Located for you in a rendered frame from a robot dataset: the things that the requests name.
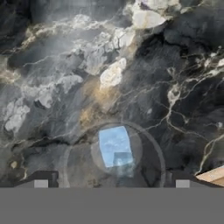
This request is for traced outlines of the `light wooden board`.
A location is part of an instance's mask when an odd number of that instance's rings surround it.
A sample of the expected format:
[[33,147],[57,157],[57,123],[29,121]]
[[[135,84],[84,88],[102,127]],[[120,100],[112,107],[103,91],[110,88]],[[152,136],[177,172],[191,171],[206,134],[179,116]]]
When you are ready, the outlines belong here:
[[196,176],[199,180],[224,187],[224,165]]

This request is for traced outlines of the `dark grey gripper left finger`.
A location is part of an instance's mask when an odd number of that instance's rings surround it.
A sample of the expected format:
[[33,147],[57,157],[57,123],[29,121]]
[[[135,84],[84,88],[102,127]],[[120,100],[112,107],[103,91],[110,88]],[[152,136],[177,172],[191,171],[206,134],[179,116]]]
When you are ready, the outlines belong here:
[[30,186],[33,188],[58,188],[59,173],[57,171],[35,171],[24,180],[14,184],[18,186]]

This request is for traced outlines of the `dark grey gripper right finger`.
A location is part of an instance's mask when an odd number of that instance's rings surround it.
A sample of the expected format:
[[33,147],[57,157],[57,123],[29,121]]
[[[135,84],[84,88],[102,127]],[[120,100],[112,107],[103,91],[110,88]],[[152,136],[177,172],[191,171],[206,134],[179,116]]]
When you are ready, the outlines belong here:
[[175,171],[166,173],[165,187],[170,188],[195,188],[195,187],[211,187],[212,185],[206,181],[198,180],[194,176]]

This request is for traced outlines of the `small blue ice cube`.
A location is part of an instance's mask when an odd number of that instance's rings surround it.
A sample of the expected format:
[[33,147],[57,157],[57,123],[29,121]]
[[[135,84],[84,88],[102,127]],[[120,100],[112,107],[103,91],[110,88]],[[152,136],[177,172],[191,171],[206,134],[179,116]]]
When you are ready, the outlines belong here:
[[119,177],[132,177],[135,168],[135,160],[130,152],[116,152],[113,165],[115,173]]

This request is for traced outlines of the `large blue ice cube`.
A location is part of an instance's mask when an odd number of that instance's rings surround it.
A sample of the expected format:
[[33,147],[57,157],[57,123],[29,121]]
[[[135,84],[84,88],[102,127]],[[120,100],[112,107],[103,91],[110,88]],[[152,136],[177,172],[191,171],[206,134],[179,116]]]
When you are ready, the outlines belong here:
[[114,154],[116,152],[130,152],[130,137],[124,126],[117,126],[99,131],[100,152],[107,168],[114,167]]

